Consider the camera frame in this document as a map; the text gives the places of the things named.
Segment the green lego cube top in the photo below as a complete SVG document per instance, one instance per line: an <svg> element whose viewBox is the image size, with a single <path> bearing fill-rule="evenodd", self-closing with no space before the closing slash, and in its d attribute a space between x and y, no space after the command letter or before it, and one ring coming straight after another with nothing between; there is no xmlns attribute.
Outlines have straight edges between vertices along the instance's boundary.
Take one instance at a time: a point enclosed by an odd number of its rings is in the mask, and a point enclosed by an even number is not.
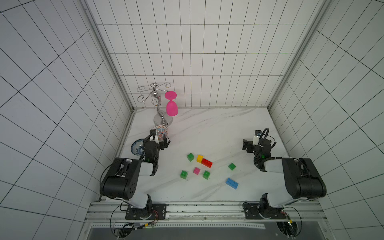
<svg viewBox="0 0 384 240"><path fill-rule="evenodd" d="M195 159L195 156L192 153L190 153L190 154L187 155L187 158L191 162L191 161L193 161Z"/></svg>

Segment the yellow lego cube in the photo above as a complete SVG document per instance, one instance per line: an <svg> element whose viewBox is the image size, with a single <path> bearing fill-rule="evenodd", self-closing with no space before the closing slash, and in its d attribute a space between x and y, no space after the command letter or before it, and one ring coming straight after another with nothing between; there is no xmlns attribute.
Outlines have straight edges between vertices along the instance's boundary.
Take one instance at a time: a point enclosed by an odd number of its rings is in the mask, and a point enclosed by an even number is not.
<svg viewBox="0 0 384 240"><path fill-rule="evenodd" d="M202 163L203 159L204 159L203 156L198 155L197 162L198 162L198 163Z"/></svg>

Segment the red long lego brick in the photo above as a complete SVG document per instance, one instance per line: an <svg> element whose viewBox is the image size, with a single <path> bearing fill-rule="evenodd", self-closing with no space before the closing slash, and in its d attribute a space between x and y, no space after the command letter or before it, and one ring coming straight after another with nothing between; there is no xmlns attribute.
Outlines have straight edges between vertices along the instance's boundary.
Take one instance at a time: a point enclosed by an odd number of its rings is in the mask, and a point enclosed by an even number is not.
<svg viewBox="0 0 384 240"><path fill-rule="evenodd" d="M203 159L203 160L201 161L201 164L203 164L204 166L206 166L206 167L208 167L208 168L211 168L212 165L213 165L213 163L212 163L211 161L207 160L207 159Z"/></svg>

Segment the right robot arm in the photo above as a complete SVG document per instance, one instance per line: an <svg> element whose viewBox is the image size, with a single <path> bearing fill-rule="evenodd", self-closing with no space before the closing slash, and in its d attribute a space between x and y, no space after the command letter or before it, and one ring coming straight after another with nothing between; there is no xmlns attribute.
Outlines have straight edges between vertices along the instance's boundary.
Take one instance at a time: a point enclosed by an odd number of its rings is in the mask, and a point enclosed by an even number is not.
<svg viewBox="0 0 384 240"><path fill-rule="evenodd" d="M284 177L279 189L262 195L258 210L260 213L281 210L298 200L323 198L327 188L309 158L272 157L272 141L255 137L253 141L243 140L242 149L254 154L254 165L264 173L276 173Z"/></svg>

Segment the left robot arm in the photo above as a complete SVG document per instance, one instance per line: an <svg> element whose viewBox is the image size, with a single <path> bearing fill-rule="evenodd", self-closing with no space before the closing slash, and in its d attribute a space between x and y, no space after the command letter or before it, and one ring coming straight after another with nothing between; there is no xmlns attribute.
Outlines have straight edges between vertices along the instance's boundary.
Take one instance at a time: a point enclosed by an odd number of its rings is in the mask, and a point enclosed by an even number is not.
<svg viewBox="0 0 384 240"><path fill-rule="evenodd" d="M170 144L169 137L151 130L143 140L143 152L138 159L115 158L102 173L100 194L109 199L123 200L137 211L152 212L152 199L139 192L140 176L154 176L159 167L160 151Z"/></svg>

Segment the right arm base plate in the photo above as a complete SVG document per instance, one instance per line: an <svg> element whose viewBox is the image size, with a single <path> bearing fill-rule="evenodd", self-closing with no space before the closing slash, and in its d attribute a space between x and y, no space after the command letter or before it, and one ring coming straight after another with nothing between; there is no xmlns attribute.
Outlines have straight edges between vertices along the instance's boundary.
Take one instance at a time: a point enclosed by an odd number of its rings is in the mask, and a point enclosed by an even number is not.
<svg viewBox="0 0 384 240"><path fill-rule="evenodd" d="M244 202L243 210L247 220L283 220L286 216L282 213L282 209L271 208L267 206L265 209L259 207L259 204Z"/></svg>

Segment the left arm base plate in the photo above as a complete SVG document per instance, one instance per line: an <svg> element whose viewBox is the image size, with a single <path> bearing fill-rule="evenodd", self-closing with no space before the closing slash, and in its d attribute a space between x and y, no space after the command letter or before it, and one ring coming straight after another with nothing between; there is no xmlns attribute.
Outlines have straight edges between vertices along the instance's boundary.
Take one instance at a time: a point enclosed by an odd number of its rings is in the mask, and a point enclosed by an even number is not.
<svg viewBox="0 0 384 240"><path fill-rule="evenodd" d="M166 218L167 205L166 204L151 204L144 209L136 209L129 207L126 210L126 220L164 220Z"/></svg>

